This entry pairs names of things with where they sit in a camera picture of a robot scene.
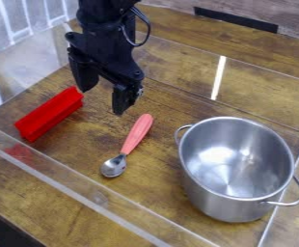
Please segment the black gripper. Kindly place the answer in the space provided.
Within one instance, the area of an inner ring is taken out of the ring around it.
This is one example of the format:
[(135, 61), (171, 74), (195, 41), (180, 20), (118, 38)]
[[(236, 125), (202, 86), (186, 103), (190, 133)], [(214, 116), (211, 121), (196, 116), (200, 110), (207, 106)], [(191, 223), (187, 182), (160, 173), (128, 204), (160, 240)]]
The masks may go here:
[(123, 115), (143, 94), (144, 73), (132, 58), (135, 19), (108, 22), (79, 20), (83, 32), (69, 32), (68, 61), (79, 90), (84, 93), (104, 77), (114, 86), (112, 110)]

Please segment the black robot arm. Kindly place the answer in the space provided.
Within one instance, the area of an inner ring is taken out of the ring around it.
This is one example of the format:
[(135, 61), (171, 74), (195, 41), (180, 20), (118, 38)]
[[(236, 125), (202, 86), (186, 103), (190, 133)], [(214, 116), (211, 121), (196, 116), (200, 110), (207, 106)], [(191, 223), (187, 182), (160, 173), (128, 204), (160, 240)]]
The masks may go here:
[(139, 0), (79, 0), (76, 13), (83, 32), (68, 32), (68, 61), (84, 93), (103, 77), (114, 84), (112, 110), (122, 115), (143, 90), (144, 73), (132, 58), (134, 6)]

